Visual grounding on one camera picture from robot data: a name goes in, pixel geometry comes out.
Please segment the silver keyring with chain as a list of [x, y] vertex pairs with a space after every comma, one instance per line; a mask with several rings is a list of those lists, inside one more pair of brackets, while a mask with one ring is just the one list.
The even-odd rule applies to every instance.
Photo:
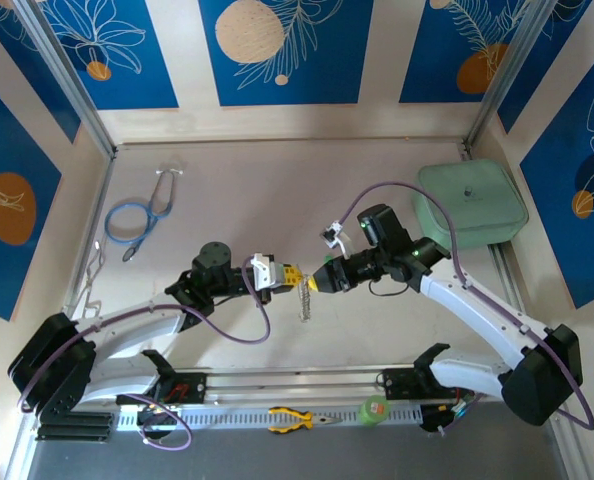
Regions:
[[297, 285], [297, 292], [300, 302], [299, 319], [302, 323], [307, 323], [311, 320], [311, 288], [309, 275], [302, 277]]

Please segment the green tape roll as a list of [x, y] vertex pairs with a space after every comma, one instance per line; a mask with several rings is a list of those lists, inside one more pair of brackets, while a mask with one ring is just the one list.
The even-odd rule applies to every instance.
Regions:
[[358, 419], [362, 425], [376, 426], [389, 417], [390, 406], [383, 395], [372, 395], [362, 402], [358, 411]]

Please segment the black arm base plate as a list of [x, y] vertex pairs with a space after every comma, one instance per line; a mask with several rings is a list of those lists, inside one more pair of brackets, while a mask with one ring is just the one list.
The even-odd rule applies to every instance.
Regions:
[[388, 400], [422, 400], [427, 396], [422, 377], [414, 367], [387, 368], [381, 377]]
[[162, 375], [147, 392], [148, 396], [165, 405], [203, 404], [208, 375], [203, 372]]

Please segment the aluminium side rail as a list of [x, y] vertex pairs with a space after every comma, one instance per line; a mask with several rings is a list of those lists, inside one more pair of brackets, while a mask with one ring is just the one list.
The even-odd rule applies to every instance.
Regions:
[[510, 257], [506, 253], [506, 245], [489, 245], [488, 250], [502, 285], [503, 297], [508, 304], [514, 307], [521, 315], [526, 314], [525, 303], [520, 292], [519, 283], [515, 277], [514, 269], [511, 266]]
[[66, 297], [65, 303], [62, 307], [62, 311], [67, 315], [72, 315], [76, 311], [78, 305], [77, 299], [80, 294], [80, 288], [84, 285], [86, 265], [90, 251], [93, 248], [96, 229], [112, 177], [116, 156], [117, 151], [114, 151], [109, 157], [107, 165], [103, 170], [101, 183], [97, 188], [95, 196], [93, 197], [94, 202], [92, 203], [86, 229], [84, 230], [84, 236], [82, 238], [82, 243], [78, 252], [76, 268], [71, 276], [68, 296]]

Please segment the silver metal forceps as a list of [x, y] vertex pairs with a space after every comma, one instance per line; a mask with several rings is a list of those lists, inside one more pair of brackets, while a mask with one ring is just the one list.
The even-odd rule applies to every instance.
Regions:
[[92, 300], [92, 290], [94, 282], [101, 273], [105, 261], [105, 248], [107, 245], [107, 236], [102, 235], [93, 242], [93, 254], [88, 260], [82, 284], [75, 290], [75, 296], [64, 307], [63, 312], [70, 318], [92, 318], [101, 312], [102, 302]]

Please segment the aluminium frame post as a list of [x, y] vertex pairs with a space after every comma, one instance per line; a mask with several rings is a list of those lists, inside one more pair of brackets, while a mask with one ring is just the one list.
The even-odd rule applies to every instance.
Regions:
[[486, 127], [515, 82], [557, 1], [530, 0], [528, 2], [526, 16], [520, 22], [499, 68], [483, 96], [468, 134], [463, 138], [463, 146], [468, 160], [473, 158], [474, 150]]
[[104, 126], [97, 109], [70, 58], [51, 28], [36, 0], [12, 0], [16, 15], [37, 47], [51, 74], [87, 128], [91, 138], [112, 162], [116, 145]]

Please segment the black aluminium extrusion bars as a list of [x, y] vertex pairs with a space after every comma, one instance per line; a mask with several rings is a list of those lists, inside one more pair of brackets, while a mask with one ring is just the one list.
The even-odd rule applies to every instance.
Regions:
[[37, 440], [104, 442], [109, 438], [113, 422], [111, 413], [68, 413], [41, 420]]

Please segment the yellow and black pliers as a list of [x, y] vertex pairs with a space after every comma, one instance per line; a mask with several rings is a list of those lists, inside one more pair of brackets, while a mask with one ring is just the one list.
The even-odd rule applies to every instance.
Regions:
[[316, 426], [328, 426], [342, 422], [336, 416], [317, 414], [312, 411], [299, 411], [289, 407], [273, 407], [268, 410], [273, 418], [280, 419], [279, 425], [271, 425], [268, 431], [276, 435], [286, 435], [299, 430], [312, 430]]

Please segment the blue stethoscope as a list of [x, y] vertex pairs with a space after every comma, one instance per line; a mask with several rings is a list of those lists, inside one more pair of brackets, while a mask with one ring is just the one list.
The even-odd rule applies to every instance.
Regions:
[[[106, 237], [115, 244], [127, 246], [127, 249], [122, 256], [122, 261], [124, 263], [131, 261], [136, 256], [143, 242], [152, 234], [157, 224], [171, 214], [176, 197], [177, 178], [183, 174], [184, 171], [178, 168], [157, 170], [157, 182], [147, 202], [124, 201], [123, 203], [113, 206], [106, 214], [103, 222]], [[168, 199], [164, 202], [162, 208], [157, 208], [157, 205], [159, 204], [159, 191], [166, 179], [170, 180]], [[133, 237], [117, 236], [111, 231], [113, 217], [126, 210], [137, 210], [144, 215], [144, 227], [138, 235]]]

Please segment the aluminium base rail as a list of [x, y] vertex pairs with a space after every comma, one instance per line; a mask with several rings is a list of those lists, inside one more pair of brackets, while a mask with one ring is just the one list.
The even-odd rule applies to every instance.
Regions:
[[360, 403], [381, 394], [379, 366], [213, 370], [204, 402], [214, 405], [296, 406]]

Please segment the mint green zipper case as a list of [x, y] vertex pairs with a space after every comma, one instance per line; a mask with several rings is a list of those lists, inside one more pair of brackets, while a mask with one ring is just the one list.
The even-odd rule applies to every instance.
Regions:
[[417, 184], [448, 212], [460, 249], [507, 242], [528, 220], [506, 170], [489, 159], [425, 166]]

